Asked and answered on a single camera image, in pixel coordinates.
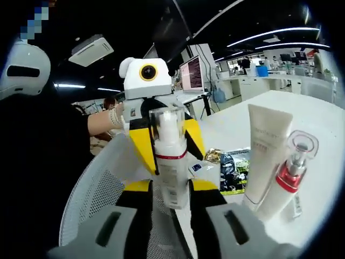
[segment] lotion bottle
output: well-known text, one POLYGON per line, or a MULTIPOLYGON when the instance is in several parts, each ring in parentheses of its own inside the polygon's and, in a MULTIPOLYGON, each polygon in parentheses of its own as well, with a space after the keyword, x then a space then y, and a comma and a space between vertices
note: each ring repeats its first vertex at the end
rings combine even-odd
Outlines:
POLYGON ((165 107, 151 110, 150 124, 164 204, 168 208, 182 209, 189 198, 183 108, 165 107))
POLYGON ((281 165, 256 211, 257 217, 264 222, 280 213, 291 202, 307 172, 308 161, 315 158, 319 149, 318 139, 303 131, 291 133, 288 145, 292 153, 281 165))

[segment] person's arm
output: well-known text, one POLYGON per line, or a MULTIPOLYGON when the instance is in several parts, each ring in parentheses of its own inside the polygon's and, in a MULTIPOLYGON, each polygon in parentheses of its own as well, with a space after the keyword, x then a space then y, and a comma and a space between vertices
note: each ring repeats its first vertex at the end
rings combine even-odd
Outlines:
POLYGON ((123 124, 121 116, 123 113, 123 104, 115 105, 111 110, 91 114, 87 120, 87 128, 90 136, 95 136, 112 129, 121 129, 123 124))

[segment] white tube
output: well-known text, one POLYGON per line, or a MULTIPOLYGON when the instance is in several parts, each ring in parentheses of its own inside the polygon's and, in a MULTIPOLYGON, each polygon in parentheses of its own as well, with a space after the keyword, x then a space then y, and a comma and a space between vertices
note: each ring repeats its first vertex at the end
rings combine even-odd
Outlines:
POLYGON ((292 114, 249 104, 251 158, 243 204, 255 211, 287 153, 292 114))

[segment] computer monitor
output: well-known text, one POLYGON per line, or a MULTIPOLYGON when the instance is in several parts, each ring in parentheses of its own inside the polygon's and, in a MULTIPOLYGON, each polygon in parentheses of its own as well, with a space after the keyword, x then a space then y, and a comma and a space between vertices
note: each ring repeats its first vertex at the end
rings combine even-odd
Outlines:
POLYGON ((280 54, 281 61, 291 61, 290 54, 280 54))
POLYGON ((204 92, 200 57, 196 56, 180 65, 182 89, 186 92, 204 92))
POLYGON ((307 55, 303 51, 295 51, 298 60, 307 60, 307 55))

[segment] robot camera eye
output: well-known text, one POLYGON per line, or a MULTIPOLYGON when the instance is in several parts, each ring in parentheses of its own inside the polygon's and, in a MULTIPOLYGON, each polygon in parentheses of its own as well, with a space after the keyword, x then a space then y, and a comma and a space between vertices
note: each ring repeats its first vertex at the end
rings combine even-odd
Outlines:
POLYGON ((153 65, 145 65, 140 70, 140 77, 145 81, 152 81, 157 76, 157 69, 153 65))

